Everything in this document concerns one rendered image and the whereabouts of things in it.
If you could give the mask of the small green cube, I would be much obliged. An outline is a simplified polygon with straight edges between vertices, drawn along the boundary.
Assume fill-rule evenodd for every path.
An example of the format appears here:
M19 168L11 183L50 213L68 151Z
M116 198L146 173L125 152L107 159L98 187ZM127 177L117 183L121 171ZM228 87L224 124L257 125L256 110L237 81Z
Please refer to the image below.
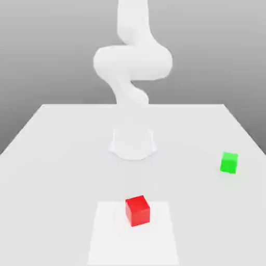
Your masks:
M220 171L230 174L236 174L238 154L223 152L220 164Z

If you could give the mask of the small red cube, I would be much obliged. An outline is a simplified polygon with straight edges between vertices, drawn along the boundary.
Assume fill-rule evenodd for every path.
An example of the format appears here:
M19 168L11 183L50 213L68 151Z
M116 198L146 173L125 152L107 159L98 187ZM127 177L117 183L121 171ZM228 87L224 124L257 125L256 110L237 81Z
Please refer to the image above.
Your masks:
M150 206L143 195L126 199L125 213L131 227L150 222Z

